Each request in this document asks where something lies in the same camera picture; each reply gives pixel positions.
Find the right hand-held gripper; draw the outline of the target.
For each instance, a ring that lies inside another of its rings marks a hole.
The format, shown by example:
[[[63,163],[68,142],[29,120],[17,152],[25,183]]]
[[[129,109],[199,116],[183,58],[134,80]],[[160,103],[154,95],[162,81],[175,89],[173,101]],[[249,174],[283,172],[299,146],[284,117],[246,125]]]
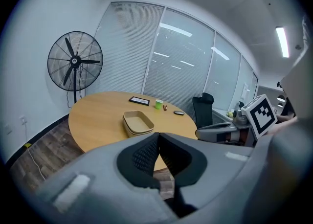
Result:
[[[232,121],[201,127],[196,130],[196,137],[219,144],[254,146],[276,122],[276,113],[268,97],[262,94],[235,109]]]

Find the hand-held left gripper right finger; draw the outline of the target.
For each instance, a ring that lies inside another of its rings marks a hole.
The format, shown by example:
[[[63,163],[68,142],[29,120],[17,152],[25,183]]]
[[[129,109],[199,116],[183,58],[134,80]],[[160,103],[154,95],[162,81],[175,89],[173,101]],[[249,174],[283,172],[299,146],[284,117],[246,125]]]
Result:
[[[185,202],[181,189],[194,185],[201,178],[207,167],[207,158],[178,137],[166,133],[159,134],[158,145],[159,154],[174,177],[174,198],[170,207],[180,218],[189,215],[197,209]]]

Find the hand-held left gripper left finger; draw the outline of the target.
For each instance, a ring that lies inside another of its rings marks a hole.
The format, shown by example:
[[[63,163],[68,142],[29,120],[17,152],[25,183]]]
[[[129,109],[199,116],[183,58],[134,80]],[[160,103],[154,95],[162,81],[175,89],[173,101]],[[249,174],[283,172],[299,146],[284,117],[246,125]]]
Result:
[[[122,150],[117,156],[120,174],[133,186],[160,189],[160,182],[153,177],[159,156],[158,133],[144,138]]]

